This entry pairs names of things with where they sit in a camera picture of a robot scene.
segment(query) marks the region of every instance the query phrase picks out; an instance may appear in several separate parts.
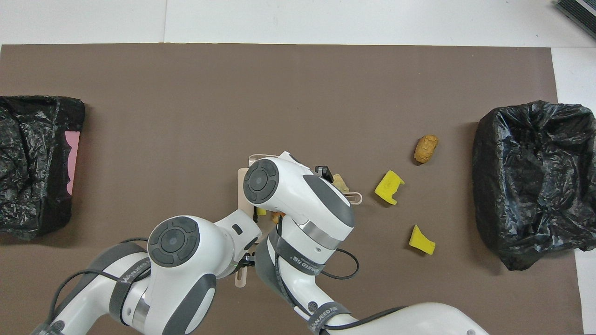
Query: brown mat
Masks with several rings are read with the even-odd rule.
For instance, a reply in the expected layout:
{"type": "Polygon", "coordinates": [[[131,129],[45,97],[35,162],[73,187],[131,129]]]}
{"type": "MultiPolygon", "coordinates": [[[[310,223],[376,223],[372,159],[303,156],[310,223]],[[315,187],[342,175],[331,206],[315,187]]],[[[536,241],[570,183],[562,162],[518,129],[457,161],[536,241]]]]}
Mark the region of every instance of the brown mat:
{"type": "MultiPolygon", "coordinates": [[[[365,196],[343,244],[362,269],[319,285],[363,318],[420,302],[456,306],[492,334],[582,332],[573,253],[509,272],[480,241],[471,199],[476,122],[494,107],[557,101],[549,49],[325,45],[2,46],[0,95],[65,95],[88,105],[65,229],[34,243],[2,237],[2,333],[46,317],[54,290],[102,249],[161,220],[215,221],[236,208],[236,171],[288,150],[329,165],[365,196]],[[424,134],[440,143],[412,162],[424,134]],[[387,170],[406,182],[385,206],[387,170]],[[412,227],[437,243],[407,246],[412,227]]],[[[347,274],[337,255],[326,270],[347,274]]],[[[109,317],[91,334],[135,334],[109,317]]],[[[309,334],[249,270],[218,282],[197,334],[309,334]]]]}

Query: yellow sponge piece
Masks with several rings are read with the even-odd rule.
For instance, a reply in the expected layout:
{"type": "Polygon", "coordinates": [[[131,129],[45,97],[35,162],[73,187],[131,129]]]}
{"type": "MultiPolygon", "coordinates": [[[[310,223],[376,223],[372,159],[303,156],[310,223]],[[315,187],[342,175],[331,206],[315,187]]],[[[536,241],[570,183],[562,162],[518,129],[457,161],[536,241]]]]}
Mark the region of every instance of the yellow sponge piece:
{"type": "Polygon", "coordinates": [[[422,235],[422,232],[420,231],[420,228],[418,228],[418,225],[414,226],[412,237],[410,237],[410,246],[415,247],[416,249],[420,249],[429,255],[432,255],[434,252],[435,245],[435,242],[432,242],[431,240],[426,238],[426,236],[422,235]]]}
{"type": "Polygon", "coordinates": [[[392,195],[398,191],[400,185],[405,184],[395,172],[389,170],[385,173],[383,180],[378,183],[377,188],[374,189],[374,192],[381,197],[381,199],[385,200],[390,204],[398,203],[392,198],[392,195]]]}

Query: velcro strap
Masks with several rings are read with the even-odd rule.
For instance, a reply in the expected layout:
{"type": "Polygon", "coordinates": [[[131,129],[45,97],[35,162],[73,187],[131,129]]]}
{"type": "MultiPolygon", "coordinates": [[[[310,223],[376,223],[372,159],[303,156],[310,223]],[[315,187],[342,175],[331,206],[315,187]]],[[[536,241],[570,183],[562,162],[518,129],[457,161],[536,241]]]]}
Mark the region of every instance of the velcro strap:
{"type": "Polygon", "coordinates": [[[273,250],[275,250],[281,258],[305,274],[318,275],[325,267],[325,264],[315,263],[301,254],[298,250],[294,249],[293,246],[277,234],[275,229],[269,233],[269,241],[273,246],[273,250]]]}
{"type": "Polygon", "coordinates": [[[149,267],[151,267],[149,257],[143,258],[126,270],[120,278],[118,278],[118,281],[116,281],[116,285],[114,285],[114,290],[112,291],[110,298],[110,315],[114,320],[126,324],[122,319],[122,308],[124,308],[124,301],[126,300],[128,291],[131,290],[132,283],[135,279],[149,267]]]}
{"type": "Polygon", "coordinates": [[[335,301],[322,304],[308,319],[308,329],[315,335],[319,335],[323,326],[330,318],[337,314],[351,314],[341,303],[335,301]]]}

